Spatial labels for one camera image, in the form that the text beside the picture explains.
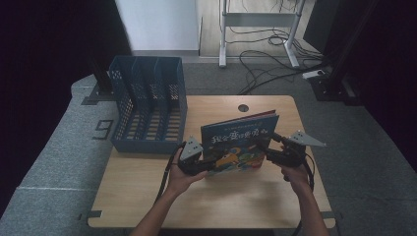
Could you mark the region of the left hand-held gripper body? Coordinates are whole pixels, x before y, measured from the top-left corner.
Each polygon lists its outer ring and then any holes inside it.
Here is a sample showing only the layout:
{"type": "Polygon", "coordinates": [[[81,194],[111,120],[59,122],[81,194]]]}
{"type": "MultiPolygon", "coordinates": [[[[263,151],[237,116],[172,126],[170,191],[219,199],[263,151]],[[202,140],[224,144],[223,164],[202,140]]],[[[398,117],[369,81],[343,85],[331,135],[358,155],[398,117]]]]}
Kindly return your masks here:
{"type": "Polygon", "coordinates": [[[202,145],[190,137],[185,143],[178,160],[179,168],[187,175],[195,176],[203,171],[210,170],[210,162],[200,160],[203,153],[202,145]]]}

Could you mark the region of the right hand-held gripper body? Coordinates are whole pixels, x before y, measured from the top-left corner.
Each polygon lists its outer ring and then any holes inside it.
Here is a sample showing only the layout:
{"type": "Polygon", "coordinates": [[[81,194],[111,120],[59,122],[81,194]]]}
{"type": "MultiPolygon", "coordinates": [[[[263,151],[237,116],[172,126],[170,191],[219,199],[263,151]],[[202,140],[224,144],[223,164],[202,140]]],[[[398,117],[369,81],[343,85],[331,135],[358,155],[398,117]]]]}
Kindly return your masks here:
{"type": "Polygon", "coordinates": [[[305,162],[306,146],[325,147],[326,144],[309,136],[308,134],[297,131],[289,137],[282,144],[282,150],[274,150],[273,157],[268,157],[268,160],[274,164],[283,165],[286,167],[298,167],[305,162]]]}

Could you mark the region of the blue cartoon picture book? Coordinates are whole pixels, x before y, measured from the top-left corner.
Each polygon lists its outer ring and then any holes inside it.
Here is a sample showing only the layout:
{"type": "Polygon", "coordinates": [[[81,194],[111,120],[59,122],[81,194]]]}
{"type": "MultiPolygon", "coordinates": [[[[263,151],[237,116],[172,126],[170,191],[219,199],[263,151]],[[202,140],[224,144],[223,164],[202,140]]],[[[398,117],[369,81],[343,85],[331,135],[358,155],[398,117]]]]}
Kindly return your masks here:
{"type": "Polygon", "coordinates": [[[223,171],[209,171],[208,174],[261,168],[265,154],[257,148],[257,143],[268,148],[278,119],[279,115],[270,110],[202,126],[203,157],[219,155],[216,164],[226,167],[223,171]]]}

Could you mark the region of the blue plastic file rack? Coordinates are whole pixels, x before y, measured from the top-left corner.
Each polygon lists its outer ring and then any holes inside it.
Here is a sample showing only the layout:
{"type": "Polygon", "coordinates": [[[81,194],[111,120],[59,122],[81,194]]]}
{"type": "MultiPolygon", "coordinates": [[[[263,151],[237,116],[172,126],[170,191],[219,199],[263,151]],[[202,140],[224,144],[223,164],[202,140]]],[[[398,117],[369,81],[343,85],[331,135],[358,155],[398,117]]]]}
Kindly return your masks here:
{"type": "Polygon", "coordinates": [[[117,56],[109,67],[120,152],[169,154],[183,142],[187,97],[179,57],[117,56]]]}

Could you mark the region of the person's left hand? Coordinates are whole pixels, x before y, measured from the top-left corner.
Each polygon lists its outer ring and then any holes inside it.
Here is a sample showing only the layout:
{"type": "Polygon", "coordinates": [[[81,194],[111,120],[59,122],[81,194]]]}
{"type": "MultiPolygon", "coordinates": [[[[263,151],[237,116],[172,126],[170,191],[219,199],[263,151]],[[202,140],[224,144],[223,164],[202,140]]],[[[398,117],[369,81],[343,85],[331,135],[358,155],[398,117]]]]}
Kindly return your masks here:
{"type": "Polygon", "coordinates": [[[170,164],[170,168],[169,168],[168,185],[163,193],[164,196],[168,196],[170,198],[179,197],[193,183],[204,179],[208,175],[206,171],[200,172],[199,174],[195,176],[190,176],[190,175],[185,174],[178,167],[178,160],[179,160],[179,156],[181,152],[182,152],[182,149],[179,148],[173,157],[173,161],[170,164]]]}

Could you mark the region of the person's right hand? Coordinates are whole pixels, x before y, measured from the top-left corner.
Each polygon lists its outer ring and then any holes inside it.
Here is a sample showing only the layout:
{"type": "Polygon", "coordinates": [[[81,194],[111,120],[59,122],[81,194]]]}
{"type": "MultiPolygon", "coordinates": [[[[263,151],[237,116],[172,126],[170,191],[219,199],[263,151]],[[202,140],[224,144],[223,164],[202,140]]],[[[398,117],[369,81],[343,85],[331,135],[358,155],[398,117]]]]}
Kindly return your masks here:
{"type": "Polygon", "coordinates": [[[309,185],[308,172],[304,166],[281,166],[281,173],[289,179],[290,185],[296,195],[312,192],[309,185]]]}

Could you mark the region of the white power strip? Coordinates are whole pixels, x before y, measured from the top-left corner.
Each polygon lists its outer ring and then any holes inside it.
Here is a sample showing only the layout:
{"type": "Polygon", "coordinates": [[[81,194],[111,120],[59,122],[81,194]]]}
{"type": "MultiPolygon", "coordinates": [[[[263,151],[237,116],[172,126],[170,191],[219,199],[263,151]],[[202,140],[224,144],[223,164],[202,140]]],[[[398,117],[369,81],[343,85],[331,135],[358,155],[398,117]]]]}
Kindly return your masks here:
{"type": "Polygon", "coordinates": [[[310,72],[303,73],[302,78],[304,80],[307,80],[307,79],[310,79],[310,78],[323,76],[324,74],[325,74],[325,72],[323,70],[315,70],[315,71],[310,71],[310,72]]]}

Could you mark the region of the black metal stand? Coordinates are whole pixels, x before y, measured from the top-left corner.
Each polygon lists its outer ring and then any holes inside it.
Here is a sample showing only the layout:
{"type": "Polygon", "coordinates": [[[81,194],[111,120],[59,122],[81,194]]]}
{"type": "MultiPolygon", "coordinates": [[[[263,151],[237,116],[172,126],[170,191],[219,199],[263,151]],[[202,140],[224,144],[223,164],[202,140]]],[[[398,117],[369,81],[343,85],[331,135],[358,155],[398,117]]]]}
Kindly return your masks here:
{"type": "Polygon", "coordinates": [[[90,57],[89,67],[96,80],[91,93],[84,98],[82,105],[97,105],[100,101],[112,101],[114,99],[112,85],[108,73],[103,69],[94,57],[90,57]]]}
{"type": "Polygon", "coordinates": [[[349,67],[354,49],[380,0],[318,0],[306,33],[325,56],[328,74],[309,79],[317,101],[340,101],[360,105],[355,77],[349,67]]]}

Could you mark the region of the dark curtain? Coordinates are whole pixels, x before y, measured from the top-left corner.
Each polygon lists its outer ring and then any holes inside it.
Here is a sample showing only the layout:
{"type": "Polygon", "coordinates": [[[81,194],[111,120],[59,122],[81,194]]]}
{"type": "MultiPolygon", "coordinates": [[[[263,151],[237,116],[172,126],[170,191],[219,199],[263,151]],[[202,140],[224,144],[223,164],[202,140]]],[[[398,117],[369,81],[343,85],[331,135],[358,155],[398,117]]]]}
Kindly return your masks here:
{"type": "Polygon", "coordinates": [[[130,53],[115,0],[0,0],[0,216],[77,80],[130,53]]]}
{"type": "Polygon", "coordinates": [[[417,172],[417,0],[380,0],[354,58],[361,105],[417,172]]]}

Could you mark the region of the white panel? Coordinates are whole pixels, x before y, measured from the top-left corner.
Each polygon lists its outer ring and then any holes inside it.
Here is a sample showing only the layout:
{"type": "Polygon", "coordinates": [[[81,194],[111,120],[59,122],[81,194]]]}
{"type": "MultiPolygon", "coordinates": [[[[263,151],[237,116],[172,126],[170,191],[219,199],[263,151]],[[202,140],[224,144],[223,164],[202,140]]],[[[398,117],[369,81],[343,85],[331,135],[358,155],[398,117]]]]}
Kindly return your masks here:
{"type": "Polygon", "coordinates": [[[115,0],[136,54],[198,56],[197,0],[115,0]]]}

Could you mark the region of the white metal desk frame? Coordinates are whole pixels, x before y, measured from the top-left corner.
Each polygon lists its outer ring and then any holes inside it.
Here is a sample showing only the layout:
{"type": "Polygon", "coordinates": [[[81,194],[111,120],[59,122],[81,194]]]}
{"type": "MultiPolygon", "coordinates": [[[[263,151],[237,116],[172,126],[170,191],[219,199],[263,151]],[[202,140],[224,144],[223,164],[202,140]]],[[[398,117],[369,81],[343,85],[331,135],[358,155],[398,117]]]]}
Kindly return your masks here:
{"type": "Polygon", "coordinates": [[[252,28],[289,28],[288,38],[283,47],[293,68],[299,67],[299,62],[292,50],[295,34],[298,29],[306,0],[298,0],[294,13],[230,13],[227,10],[228,0],[220,2],[220,27],[221,37],[219,45],[218,64],[220,68],[227,65],[226,60],[226,28],[227,27],[252,27],[252,28]]]}

